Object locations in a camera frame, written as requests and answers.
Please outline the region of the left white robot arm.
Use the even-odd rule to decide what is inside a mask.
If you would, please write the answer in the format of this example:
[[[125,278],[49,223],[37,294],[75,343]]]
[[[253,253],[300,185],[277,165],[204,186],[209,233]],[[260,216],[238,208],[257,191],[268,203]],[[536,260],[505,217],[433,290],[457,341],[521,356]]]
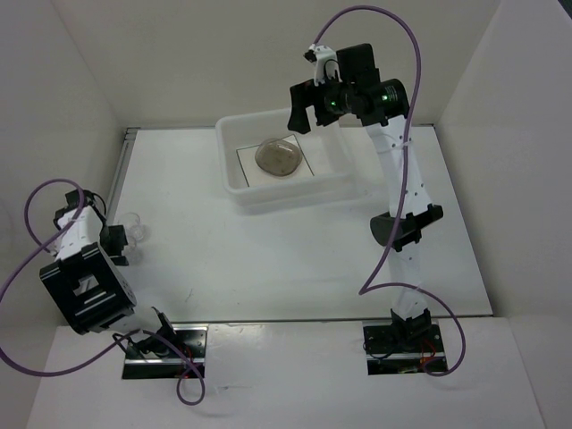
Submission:
[[[135,313],[137,299],[120,272],[127,266],[136,240],[122,224],[109,225],[92,205],[75,216],[75,207],[56,211],[63,235],[55,261],[40,269],[39,278],[68,325],[78,334],[150,331],[146,346],[158,357],[170,356],[178,335],[165,326],[153,328]]]

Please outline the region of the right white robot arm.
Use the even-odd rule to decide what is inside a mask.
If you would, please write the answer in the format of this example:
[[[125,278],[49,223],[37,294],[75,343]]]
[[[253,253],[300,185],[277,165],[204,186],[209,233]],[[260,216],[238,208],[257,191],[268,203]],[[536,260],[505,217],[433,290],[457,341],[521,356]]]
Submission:
[[[433,203],[416,160],[410,138],[412,101],[398,80],[375,86],[357,81],[308,80],[290,88],[288,128],[300,134],[310,131],[307,109],[315,111],[319,126],[337,122],[344,114],[356,116],[372,140],[389,194],[387,212],[373,217],[370,231],[383,254],[360,289],[378,290],[374,280],[384,266],[390,269],[387,288],[400,292],[391,308],[387,348],[411,351],[431,328],[430,311],[420,290],[419,248],[425,227],[442,219],[443,209]]]

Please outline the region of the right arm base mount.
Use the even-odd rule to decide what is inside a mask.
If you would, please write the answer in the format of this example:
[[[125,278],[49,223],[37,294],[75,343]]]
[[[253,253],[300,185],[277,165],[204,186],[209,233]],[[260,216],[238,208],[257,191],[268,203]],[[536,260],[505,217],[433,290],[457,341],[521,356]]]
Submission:
[[[389,322],[364,322],[363,336],[368,375],[421,374],[426,370],[441,374],[449,369],[438,324],[418,339],[405,342],[398,339]]]

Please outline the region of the square white black-rimmed plate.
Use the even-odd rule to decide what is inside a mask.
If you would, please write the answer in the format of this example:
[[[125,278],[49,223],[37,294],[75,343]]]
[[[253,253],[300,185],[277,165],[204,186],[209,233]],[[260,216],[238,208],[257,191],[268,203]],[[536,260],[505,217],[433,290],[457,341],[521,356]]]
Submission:
[[[289,141],[290,143],[293,143],[296,146],[298,146],[299,149],[301,150],[302,162],[299,168],[292,175],[286,177],[274,177],[268,173],[263,172],[255,162],[255,153],[259,145],[262,144],[266,139],[254,146],[241,147],[237,150],[237,157],[243,175],[245,177],[246,183],[248,184],[249,187],[254,188],[286,181],[309,179],[314,176],[312,168],[309,166],[307,158],[302,150],[302,147],[299,144],[297,138],[293,134],[284,137],[269,138],[269,139],[285,139],[286,141]]]

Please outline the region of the small clear glass cup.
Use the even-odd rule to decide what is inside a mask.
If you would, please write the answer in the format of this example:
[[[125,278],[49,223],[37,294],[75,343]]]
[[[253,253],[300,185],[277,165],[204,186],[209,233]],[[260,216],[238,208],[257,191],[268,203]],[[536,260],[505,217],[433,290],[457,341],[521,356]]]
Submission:
[[[118,223],[123,226],[127,244],[123,248],[123,255],[129,265],[137,265],[142,259],[142,251],[138,245],[146,238],[146,228],[137,213],[121,214]]]

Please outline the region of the clear glass dish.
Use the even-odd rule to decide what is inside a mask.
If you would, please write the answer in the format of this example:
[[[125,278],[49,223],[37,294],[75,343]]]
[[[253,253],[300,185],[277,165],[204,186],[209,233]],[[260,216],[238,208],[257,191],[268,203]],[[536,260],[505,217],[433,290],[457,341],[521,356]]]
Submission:
[[[264,172],[285,177],[293,174],[302,162],[301,150],[285,139],[267,139],[259,145],[255,162]]]
[[[292,175],[301,164],[301,156],[265,154],[256,156],[257,166],[265,173],[274,177],[286,177]]]

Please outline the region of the translucent white plastic bin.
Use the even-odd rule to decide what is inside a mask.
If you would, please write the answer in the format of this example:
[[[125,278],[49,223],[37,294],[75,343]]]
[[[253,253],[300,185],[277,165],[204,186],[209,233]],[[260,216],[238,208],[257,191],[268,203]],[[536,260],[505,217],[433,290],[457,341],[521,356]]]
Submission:
[[[239,206],[342,199],[355,188],[349,144],[338,124],[287,129],[290,109],[227,116],[215,125],[223,186]]]

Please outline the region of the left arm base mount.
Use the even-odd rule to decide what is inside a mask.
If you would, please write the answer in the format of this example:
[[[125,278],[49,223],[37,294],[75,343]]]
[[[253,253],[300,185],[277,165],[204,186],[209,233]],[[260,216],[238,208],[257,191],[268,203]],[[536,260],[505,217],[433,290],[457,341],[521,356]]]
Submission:
[[[197,375],[188,369],[180,355],[192,362],[201,376],[205,376],[208,327],[200,324],[175,324],[173,330],[177,352],[148,335],[144,335],[142,340],[152,340],[152,346],[158,347],[159,354],[151,349],[143,349],[131,340],[123,341],[122,379],[158,380],[182,376],[186,379],[197,379]]]

